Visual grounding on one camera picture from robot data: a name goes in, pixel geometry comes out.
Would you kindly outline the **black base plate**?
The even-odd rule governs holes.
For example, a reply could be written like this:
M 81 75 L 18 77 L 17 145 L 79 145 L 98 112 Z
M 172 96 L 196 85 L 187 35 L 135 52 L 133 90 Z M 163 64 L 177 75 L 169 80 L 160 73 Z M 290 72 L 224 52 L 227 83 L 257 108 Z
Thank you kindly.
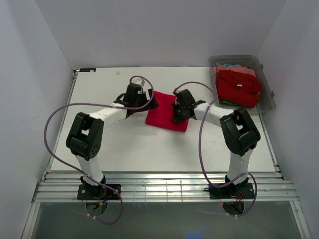
M 111 189 L 103 188 L 100 185 L 83 185 L 78 188 L 77 200 L 118 200 L 119 196 Z
M 254 199 L 255 192 L 253 185 L 229 185 L 223 188 L 208 186 L 204 189 L 209 193 L 210 199 Z

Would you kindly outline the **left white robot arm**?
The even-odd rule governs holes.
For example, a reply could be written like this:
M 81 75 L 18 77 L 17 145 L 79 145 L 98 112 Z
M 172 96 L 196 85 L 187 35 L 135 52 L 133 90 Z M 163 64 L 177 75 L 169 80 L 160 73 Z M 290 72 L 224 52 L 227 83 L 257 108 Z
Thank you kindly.
M 81 183 L 93 198 L 100 199 L 106 193 L 106 187 L 102 184 L 105 183 L 105 176 L 97 159 L 104 129 L 134 113 L 156 109 L 159 105 L 154 90 L 148 89 L 148 93 L 149 98 L 140 83 L 129 83 L 126 92 L 119 95 L 109 108 L 76 115 L 66 146 L 78 160 L 83 171 Z

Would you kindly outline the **clear plastic bin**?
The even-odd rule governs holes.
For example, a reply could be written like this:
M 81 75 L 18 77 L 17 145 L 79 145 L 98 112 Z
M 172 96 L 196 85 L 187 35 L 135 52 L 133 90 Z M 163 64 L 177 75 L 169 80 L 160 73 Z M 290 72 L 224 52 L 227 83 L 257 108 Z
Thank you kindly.
M 257 79 L 261 83 L 262 90 L 260 95 L 258 96 L 258 103 L 254 108 L 246 108 L 248 112 L 252 115 L 257 114 L 265 114 L 267 112 L 271 112 L 276 108 L 276 104 L 274 101 L 274 94 L 270 90 L 268 82 L 263 72 L 263 65 L 260 64 L 257 57 L 252 55 L 220 55 L 220 56 L 211 56 L 208 59 L 209 65 L 211 68 L 217 67 L 217 63 L 220 66 L 225 64 L 228 65 L 241 65 L 242 67 L 246 67 L 250 70 L 254 70 Z M 211 69 L 211 85 L 215 93 L 217 93 L 217 87 L 215 84 L 216 73 L 213 73 L 213 69 Z

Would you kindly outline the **light blue shirt in bin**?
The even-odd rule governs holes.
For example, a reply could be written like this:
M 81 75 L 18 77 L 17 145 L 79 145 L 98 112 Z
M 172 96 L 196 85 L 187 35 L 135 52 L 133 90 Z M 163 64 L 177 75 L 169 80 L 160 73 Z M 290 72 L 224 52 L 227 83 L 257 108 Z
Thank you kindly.
M 219 63 L 215 63 L 213 65 L 213 67 L 219 67 L 219 66 L 222 66 L 222 67 L 225 67 L 225 68 L 228 68 L 228 67 L 241 67 L 240 64 L 219 64 Z

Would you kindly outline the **blue label sticker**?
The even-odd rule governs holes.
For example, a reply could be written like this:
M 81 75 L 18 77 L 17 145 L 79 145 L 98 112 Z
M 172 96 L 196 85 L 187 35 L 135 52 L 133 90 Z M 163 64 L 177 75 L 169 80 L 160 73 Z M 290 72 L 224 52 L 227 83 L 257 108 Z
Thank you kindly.
M 96 72 L 96 68 L 80 68 L 79 72 Z

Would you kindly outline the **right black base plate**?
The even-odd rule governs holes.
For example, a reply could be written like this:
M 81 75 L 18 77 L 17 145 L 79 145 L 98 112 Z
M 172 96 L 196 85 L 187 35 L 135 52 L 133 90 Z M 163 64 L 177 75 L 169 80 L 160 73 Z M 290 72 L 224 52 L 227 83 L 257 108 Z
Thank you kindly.
M 229 185 L 223 188 L 208 186 L 204 189 L 209 193 L 210 199 L 254 199 L 255 192 L 253 185 Z

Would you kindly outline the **green shirt in bin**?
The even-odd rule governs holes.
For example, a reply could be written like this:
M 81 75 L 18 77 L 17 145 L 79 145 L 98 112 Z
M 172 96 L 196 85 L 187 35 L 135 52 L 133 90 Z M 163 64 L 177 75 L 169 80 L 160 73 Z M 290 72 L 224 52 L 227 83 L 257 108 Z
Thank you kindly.
M 222 105 L 227 105 L 227 106 L 237 106 L 236 103 L 229 102 L 229 101 L 220 101 L 220 103 L 221 103 Z

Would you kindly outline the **aluminium frame rails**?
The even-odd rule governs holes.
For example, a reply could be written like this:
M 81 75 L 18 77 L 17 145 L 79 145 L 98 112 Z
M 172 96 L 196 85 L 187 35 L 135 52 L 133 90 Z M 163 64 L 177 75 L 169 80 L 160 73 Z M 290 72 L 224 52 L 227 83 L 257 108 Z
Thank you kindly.
M 280 172 L 255 173 L 258 201 L 297 201 L 299 195 L 293 181 L 282 178 Z M 126 203 L 207 202 L 208 183 L 201 173 L 105 173 L 108 184 L 120 184 Z M 38 183 L 34 202 L 75 202 L 80 174 L 49 172 Z

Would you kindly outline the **pink shirt in bin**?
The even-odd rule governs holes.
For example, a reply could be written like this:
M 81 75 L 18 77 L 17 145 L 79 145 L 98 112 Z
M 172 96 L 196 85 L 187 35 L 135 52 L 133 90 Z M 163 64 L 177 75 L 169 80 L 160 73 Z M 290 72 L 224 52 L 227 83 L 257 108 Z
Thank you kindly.
M 244 74 L 249 74 L 256 76 L 255 71 L 246 67 L 224 67 L 224 66 L 217 66 L 217 67 L 212 67 L 213 70 L 213 76 L 216 78 L 218 76 L 218 72 L 220 70 L 230 70 L 233 72 L 239 72 L 239 73 L 244 73 Z

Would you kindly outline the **folded red shirt in bin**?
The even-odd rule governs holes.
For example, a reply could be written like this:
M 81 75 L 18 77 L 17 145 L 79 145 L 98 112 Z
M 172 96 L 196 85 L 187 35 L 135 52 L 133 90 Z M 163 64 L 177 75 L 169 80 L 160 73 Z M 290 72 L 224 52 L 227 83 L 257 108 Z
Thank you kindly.
M 216 78 L 217 94 L 221 101 L 254 108 L 262 90 L 256 76 L 231 70 L 219 70 Z

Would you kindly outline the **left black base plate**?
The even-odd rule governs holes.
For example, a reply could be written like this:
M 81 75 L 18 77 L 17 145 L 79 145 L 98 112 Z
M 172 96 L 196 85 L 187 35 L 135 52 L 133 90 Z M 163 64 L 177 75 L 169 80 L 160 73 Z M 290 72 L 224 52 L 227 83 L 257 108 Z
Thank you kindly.
M 78 188 L 77 200 L 118 200 L 119 196 L 111 189 L 103 188 L 100 185 L 83 185 Z

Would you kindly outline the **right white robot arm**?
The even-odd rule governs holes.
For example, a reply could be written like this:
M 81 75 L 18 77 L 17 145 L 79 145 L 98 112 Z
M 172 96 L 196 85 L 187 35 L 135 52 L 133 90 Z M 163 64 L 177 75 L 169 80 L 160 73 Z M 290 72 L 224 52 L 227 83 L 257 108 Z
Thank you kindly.
M 188 119 L 201 121 L 198 150 L 203 173 L 205 169 L 201 154 L 201 137 L 204 123 L 221 128 L 226 146 L 230 151 L 229 168 L 224 184 L 217 185 L 210 182 L 209 185 L 219 195 L 238 197 L 248 186 L 247 172 L 250 157 L 261 139 L 251 116 L 245 108 L 227 110 L 203 100 L 196 101 L 189 90 L 175 90 L 173 94 L 176 96 L 175 102 L 172 103 L 174 122 Z

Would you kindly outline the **crimson red t shirt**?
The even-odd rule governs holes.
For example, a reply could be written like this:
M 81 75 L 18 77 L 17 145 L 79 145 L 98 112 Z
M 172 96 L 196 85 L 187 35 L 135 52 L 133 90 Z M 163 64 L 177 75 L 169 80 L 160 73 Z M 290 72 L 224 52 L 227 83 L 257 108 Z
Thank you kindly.
M 176 97 L 157 91 L 155 91 L 154 97 L 159 106 L 148 111 L 145 124 L 177 132 L 186 132 L 188 120 L 173 122 L 172 104 L 175 102 Z

